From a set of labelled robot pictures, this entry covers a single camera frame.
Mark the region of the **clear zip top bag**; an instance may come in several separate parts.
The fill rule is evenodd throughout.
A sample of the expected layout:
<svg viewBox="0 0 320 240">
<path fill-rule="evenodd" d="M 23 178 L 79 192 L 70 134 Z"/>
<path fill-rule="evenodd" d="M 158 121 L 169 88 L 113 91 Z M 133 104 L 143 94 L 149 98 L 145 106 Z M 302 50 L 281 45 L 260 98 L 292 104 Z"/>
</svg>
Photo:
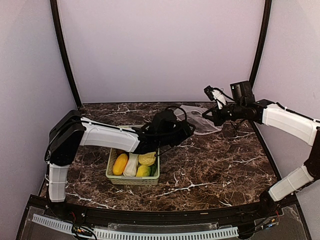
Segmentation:
<svg viewBox="0 0 320 240">
<path fill-rule="evenodd" d="M 215 126 L 213 122 L 203 118 L 202 114 L 208 109 L 205 107 L 181 105 L 187 116 L 187 121 L 195 126 L 195 135 L 203 136 L 220 132 L 223 127 Z"/>
</svg>

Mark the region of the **yellow green mango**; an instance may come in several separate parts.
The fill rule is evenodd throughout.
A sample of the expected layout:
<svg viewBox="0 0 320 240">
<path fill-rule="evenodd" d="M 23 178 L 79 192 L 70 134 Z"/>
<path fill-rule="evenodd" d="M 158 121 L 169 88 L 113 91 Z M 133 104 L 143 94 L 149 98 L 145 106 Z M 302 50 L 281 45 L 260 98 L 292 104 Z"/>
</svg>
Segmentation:
<svg viewBox="0 0 320 240">
<path fill-rule="evenodd" d="M 140 165 L 136 172 L 136 177 L 149 177 L 151 174 L 151 167 L 148 165 Z"/>
</svg>

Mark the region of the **green white bok choy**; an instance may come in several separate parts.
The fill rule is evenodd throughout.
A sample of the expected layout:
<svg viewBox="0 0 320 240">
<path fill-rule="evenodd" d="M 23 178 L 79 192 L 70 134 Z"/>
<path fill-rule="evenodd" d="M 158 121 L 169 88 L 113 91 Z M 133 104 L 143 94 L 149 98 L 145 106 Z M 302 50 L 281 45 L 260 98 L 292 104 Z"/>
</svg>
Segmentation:
<svg viewBox="0 0 320 240">
<path fill-rule="evenodd" d="M 138 169 L 138 154 L 129 153 L 129 159 L 124 169 L 123 175 L 126 177 L 135 177 Z"/>
</svg>

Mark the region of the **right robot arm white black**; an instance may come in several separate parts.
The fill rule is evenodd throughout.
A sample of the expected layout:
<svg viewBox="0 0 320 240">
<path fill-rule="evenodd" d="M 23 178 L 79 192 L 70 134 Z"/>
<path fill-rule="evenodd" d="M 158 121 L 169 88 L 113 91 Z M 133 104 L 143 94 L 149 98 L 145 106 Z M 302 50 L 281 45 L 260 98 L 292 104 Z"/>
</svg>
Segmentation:
<svg viewBox="0 0 320 240">
<path fill-rule="evenodd" d="M 309 157 L 302 166 L 260 194 L 255 213 L 266 217 L 276 210 L 285 197 L 320 179 L 320 122 L 279 102 L 256 100 L 249 81 L 233 83 L 230 88 L 232 96 L 210 85 L 204 89 L 207 97 L 217 105 L 204 112 L 203 118 L 215 126 L 222 126 L 226 121 L 253 121 L 286 132 L 311 147 Z"/>
</svg>

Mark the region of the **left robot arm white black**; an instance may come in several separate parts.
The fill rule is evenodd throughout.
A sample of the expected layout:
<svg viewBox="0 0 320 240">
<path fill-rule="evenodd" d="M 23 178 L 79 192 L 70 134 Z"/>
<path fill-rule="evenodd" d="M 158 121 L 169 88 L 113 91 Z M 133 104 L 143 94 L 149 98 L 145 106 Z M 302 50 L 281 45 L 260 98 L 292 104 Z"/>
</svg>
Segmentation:
<svg viewBox="0 0 320 240">
<path fill-rule="evenodd" d="M 133 154 L 157 152 L 175 147 L 194 134 L 196 127 L 179 120 L 171 107 L 158 112 L 141 127 L 120 127 L 90 120 L 77 110 L 68 112 L 50 131 L 44 160 L 48 167 L 47 197 L 51 210 L 60 218 L 71 213 L 65 203 L 68 169 L 80 146 L 113 148 Z"/>
</svg>

